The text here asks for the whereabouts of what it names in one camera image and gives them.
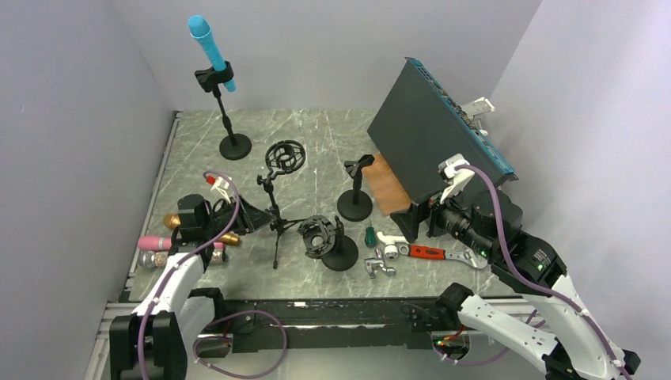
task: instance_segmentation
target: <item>marble surface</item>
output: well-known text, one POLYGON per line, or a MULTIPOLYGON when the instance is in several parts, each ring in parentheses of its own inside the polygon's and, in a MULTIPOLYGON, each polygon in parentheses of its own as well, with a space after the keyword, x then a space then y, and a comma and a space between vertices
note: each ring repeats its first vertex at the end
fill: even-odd
MULTIPOLYGON (((267 170, 263 156, 273 143, 284 139, 299 141, 306 150, 306 162, 296 173, 278 177, 275 198, 285 219, 301 219, 321 214, 334 221, 338 196, 351 188, 343 162, 357 160, 377 149, 366 133, 377 110, 373 109, 302 109, 302 110, 233 110, 228 112, 233 129, 246 134, 253 143, 252 152, 240 161, 227 161, 218 152, 226 135, 221 113, 216 110, 183 112, 172 148, 165 164, 163 178, 152 210, 147 234, 169 236, 162 217, 176 212, 179 198, 199 193, 214 202, 218 197, 202 178, 206 169, 228 173, 242 195, 255 207, 264 209, 270 200, 256 184, 258 174, 267 170)), ((363 190, 370 194, 364 179, 363 190)), ((399 235, 396 224, 382 216, 373 199, 370 220, 376 230, 399 235)), ((219 287, 225 298, 365 298, 436 296, 452 282, 471 287, 488 296, 511 295, 512 290, 500 283, 489 270, 475 270, 466 264, 449 260, 422 260, 402 256, 393 262, 396 276, 378 273, 371 279, 363 261, 374 251, 363 244, 368 222, 343 220, 345 234, 359 248, 357 264, 346 272, 333 272, 305 256, 305 246, 296 227, 284 233, 279 243, 279 267, 272 269, 275 232, 262 230, 242 237, 239 247, 227 247, 229 262, 211 265, 197 287, 219 287)), ((461 243, 449 236, 429 239, 426 225, 420 229, 416 244, 461 252, 461 243)), ((161 274, 161 268, 138 268, 131 299, 144 298, 161 274)))

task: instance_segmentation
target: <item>cable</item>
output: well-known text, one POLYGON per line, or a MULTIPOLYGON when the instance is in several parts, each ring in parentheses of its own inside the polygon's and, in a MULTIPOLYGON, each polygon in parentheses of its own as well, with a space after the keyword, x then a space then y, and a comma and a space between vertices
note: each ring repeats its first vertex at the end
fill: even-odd
POLYGON ((468 333, 466 333, 466 335, 463 337, 463 339, 464 339, 463 345, 459 344, 458 342, 452 342, 452 341, 449 341, 448 345, 445 345, 444 343, 441 343, 440 345, 434 345, 434 347, 436 348, 435 351, 440 352, 442 354, 441 359, 442 359, 442 356, 444 356, 444 355, 447 355, 447 357, 452 359, 452 355, 454 354, 454 352, 463 351, 458 358, 454 359, 455 361, 460 361, 460 360, 466 358, 472 352, 472 350, 470 349, 470 347, 471 347, 471 336, 468 333))
POLYGON ((193 342, 194 352, 202 342, 207 342, 207 341, 212 341, 212 340, 221 340, 221 341, 224 342, 224 347, 229 349, 228 351, 226 351, 224 353, 224 356, 222 357, 222 358, 225 358, 230 353, 231 342, 233 342, 233 340, 231 340, 230 338, 227 338, 225 336, 204 336, 202 338, 199 338, 199 339, 195 340, 195 342, 193 342))
POLYGON ((229 332, 230 329, 230 323, 231 321, 229 320, 229 323, 226 324, 226 327, 224 328, 224 332, 222 332, 223 336, 226 336, 226 334, 229 332))
POLYGON ((288 339, 286 338, 286 330, 284 329, 284 326, 282 325, 282 322, 280 322, 279 319, 277 319, 277 317, 275 317, 274 315, 272 315, 270 313, 267 313, 265 311, 262 311, 262 310, 246 310, 246 311, 241 311, 239 313, 234 313, 234 314, 231 314, 227 317, 224 317, 224 318, 218 319, 216 321, 213 321, 212 323, 210 323, 208 325, 208 327, 210 327, 212 325, 216 325, 217 323, 221 323, 221 322, 224 322, 224 321, 229 321, 229 320, 231 320, 235 317, 240 317, 242 315, 247 315, 247 314, 261 314, 261 315, 265 315, 266 317, 269 317, 271 320, 273 320, 274 323, 277 324, 277 326, 279 327, 279 331, 282 332, 282 338, 284 338, 284 345, 282 346, 282 353, 279 354, 279 358, 277 359, 275 364, 273 364, 270 368, 268 368, 267 370, 265 370, 265 371, 263 371, 259 374, 234 374, 232 372, 228 372, 227 370, 223 370, 223 369, 221 369, 217 366, 214 366, 211 363, 208 363, 205 360, 198 357, 198 354, 196 353, 196 348, 198 347, 199 341, 196 341, 193 345, 193 354, 195 356, 195 361, 197 363, 200 363, 200 364, 204 365, 207 368, 210 368, 211 370, 217 371, 220 374, 225 374, 226 376, 230 376, 232 378, 243 378, 243 379, 262 378, 263 376, 265 376, 267 374, 270 374, 272 371, 274 371, 275 368, 279 367, 279 364, 284 360, 284 357, 286 356, 286 348, 287 348, 287 344, 288 344, 288 339))
POLYGON ((459 328, 459 331, 457 331, 456 334, 448 335, 448 336, 446 336, 446 337, 444 337, 444 338, 442 338, 442 339, 443 339, 443 340, 455 340, 456 338, 459 337, 459 335, 461 335, 461 333, 464 332, 464 330, 466 330, 466 326, 465 326, 465 325, 461 325, 461 327, 459 328))
MULTIPOLYGON (((529 322, 531 322, 531 320, 536 316, 537 313, 538 313, 538 310, 534 310, 534 311, 532 311, 531 314, 529 314, 529 317, 526 318, 526 322, 525 322, 525 324, 528 325, 529 322)), ((537 325, 535 325, 535 326, 533 326, 533 327, 537 329, 537 328, 541 327, 544 323, 545 323, 545 321, 541 321, 540 323, 538 323, 537 325)), ((508 347, 506 347, 506 348, 503 348, 503 349, 501 350, 501 352, 499 352, 498 354, 492 356, 491 358, 489 358, 489 359, 487 359, 487 360, 482 360, 482 361, 479 361, 479 362, 466 362, 466 363, 462 363, 462 362, 460 362, 458 359, 455 360, 455 359, 452 359, 452 358, 448 357, 448 356, 445 355, 445 354, 442 354, 442 353, 436 348, 435 345, 433 345, 433 346, 434 346, 434 351, 436 352, 436 354, 438 354, 438 356, 441 357, 441 361, 443 361, 443 360, 447 360, 448 362, 451 362, 451 363, 454 364, 454 365, 457 365, 457 366, 464 366, 464 367, 478 367, 478 366, 486 366, 486 365, 488 365, 488 364, 492 364, 493 362, 495 362, 495 361, 501 359, 503 356, 505 356, 505 355, 510 351, 510 349, 509 349, 508 347)), ((471 348, 469 348, 469 349, 472 349, 472 347, 473 347, 473 341, 471 340, 471 348)))
MULTIPOLYGON (((506 243, 506 235, 503 232, 503 217, 501 216, 501 204, 499 203, 499 196, 496 193, 496 187, 494 186, 494 183, 491 182, 491 179, 487 176, 487 174, 480 168, 476 168, 473 165, 458 165, 454 169, 459 170, 459 169, 468 169, 480 176, 482 180, 484 181, 485 185, 489 189, 489 193, 491 195, 491 202, 494 207, 494 217, 496 220, 496 232, 499 236, 499 244, 501 245, 501 251, 503 253, 503 258, 506 261, 506 266, 508 269, 513 273, 515 278, 523 283, 525 286, 535 290, 539 291, 540 293, 543 293, 545 295, 551 295, 554 297, 557 297, 564 301, 566 304, 568 304, 573 310, 575 310, 578 313, 582 312, 582 307, 575 303, 571 298, 567 297, 564 294, 559 293, 558 291, 554 291, 552 289, 542 287, 538 284, 532 283, 531 281, 527 280, 524 278, 524 276, 517 270, 515 267, 515 264, 513 263, 513 259, 510 256, 510 252, 508 251, 508 245, 506 243)), ((608 354, 608 357, 611 359, 611 361, 615 362, 617 361, 617 356, 615 355, 615 352, 612 350, 612 347, 610 347, 610 344, 608 342, 608 338, 606 338, 605 334, 599 329, 599 326, 597 326, 597 323, 592 319, 587 314, 583 314, 582 318, 585 319, 585 322, 587 322, 587 325, 589 325, 592 330, 594 331, 595 334, 597 334, 597 337, 599 338, 599 341, 601 344, 604 346, 604 349, 606 350, 606 353, 608 354)), ((633 380, 629 373, 627 372, 627 369, 624 368, 624 365, 622 367, 616 367, 624 378, 627 380, 633 380)))
POLYGON ((173 265, 168 269, 168 271, 165 273, 165 277, 163 277, 163 280, 159 283, 158 288, 156 290, 156 293, 154 294, 154 299, 152 299, 152 302, 149 302, 149 305, 147 306, 147 309, 145 311, 145 314, 142 316, 142 320, 140 321, 140 328, 138 331, 138 361, 139 361, 139 366, 140 366, 140 373, 142 374, 142 379, 143 380, 150 380, 149 373, 147 372, 146 369, 146 363, 145 363, 145 331, 146 331, 146 325, 147 322, 149 321, 149 316, 151 315, 152 310, 154 310, 154 306, 159 302, 161 299, 161 295, 163 294, 163 290, 165 287, 168 285, 168 281, 170 280, 170 277, 172 277, 172 274, 176 271, 176 267, 179 267, 180 265, 184 264, 186 261, 190 260, 196 253, 202 251, 206 247, 214 244, 215 241, 219 240, 219 238, 229 232, 230 228, 233 226, 235 223, 235 219, 237 218, 237 214, 240 211, 240 193, 238 192, 237 188, 235 187, 235 184, 230 180, 230 178, 225 175, 224 173, 218 173, 215 172, 214 170, 207 170, 205 173, 203 173, 203 177, 207 178, 207 174, 216 174, 220 176, 221 178, 224 179, 228 184, 230 184, 231 188, 233 189, 233 195, 235 196, 235 208, 233 209, 233 216, 231 216, 231 219, 229 220, 229 223, 224 227, 224 229, 217 234, 217 236, 211 238, 209 241, 206 241, 205 243, 199 245, 191 251, 189 254, 184 255, 179 261, 177 261, 176 265, 173 265))

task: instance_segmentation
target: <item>screwdriver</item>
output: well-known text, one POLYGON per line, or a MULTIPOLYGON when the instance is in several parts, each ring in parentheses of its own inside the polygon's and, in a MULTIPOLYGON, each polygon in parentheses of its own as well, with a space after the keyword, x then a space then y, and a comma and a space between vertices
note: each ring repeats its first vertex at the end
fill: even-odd
POLYGON ((366 247, 375 248, 377 245, 377 239, 375 238, 375 230, 373 229, 373 223, 368 219, 368 226, 366 227, 366 236, 363 241, 366 243, 366 247))

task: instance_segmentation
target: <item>black panel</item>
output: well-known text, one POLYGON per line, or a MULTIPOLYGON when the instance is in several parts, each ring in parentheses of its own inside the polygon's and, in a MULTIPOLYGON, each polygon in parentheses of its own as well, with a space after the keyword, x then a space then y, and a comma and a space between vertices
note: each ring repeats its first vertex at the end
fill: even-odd
MULTIPOLYGON (((267 311, 284 325, 294 326, 286 329, 289 348, 406 346, 429 349, 431 342, 426 332, 456 331, 461 324, 443 325, 415 307, 407 307, 408 312, 403 313, 401 306, 409 302, 436 315, 435 299, 229 300, 226 308, 230 313, 251 308, 267 311), (296 307, 295 302, 304 302, 305 307, 296 307), (368 325, 369 328, 357 325, 368 325), (300 329, 295 326, 320 327, 300 329)), ((233 352, 281 348, 282 334, 271 325, 273 322, 269 318, 259 314, 254 314, 250 321, 237 318, 230 330, 233 352)))
POLYGON ((438 164, 457 153, 484 170, 496 184, 516 179, 513 173, 505 173, 497 166, 455 110, 446 104, 449 96, 442 96, 439 91, 444 90, 437 90, 436 86, 440 85, 429 82, 415 64, 406 62, 368 128, 370 138, 410 199, 421 204, 441 192, 445 182, 438 174, 438 164))

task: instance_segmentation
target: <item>blue trim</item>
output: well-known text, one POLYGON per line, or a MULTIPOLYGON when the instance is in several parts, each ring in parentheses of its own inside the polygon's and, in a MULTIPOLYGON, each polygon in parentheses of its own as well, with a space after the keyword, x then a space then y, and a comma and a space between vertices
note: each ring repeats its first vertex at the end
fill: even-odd
POLYGON ((438 97, 442 99, 442 102, 447 106, 447 108, 452 111, 458 118, 461 120, 461 125, 471 133, 471 136, 478 142, 482 150, 489 154, 489 156, 494 160, 494 163, 501 169, 502 172, 506 174, 512 174, 515 173, 515 169, 513 169, 512 166, 506 161, 505 158, 499 153, 498 150, 491 144, 491 142, 487 139, 487 137, 482 136, 482 135, 477 135, 464 121, 463 117, 457 112, 457 110, 449 103, 451 101, 453 104, 456 104, 452 97, 450 97, 447 94, 447 91, 445 91, 440 83, 429 73, 429 71, 424 67, 424 65, 417 59, 406 57, 408 62, 412 63, 413 66, 415 66, 415 69, 419 71, 421 75, 424 76, 428 81, 431 82, 432 87, 434 88, 434 91, 438 94, 438 97))

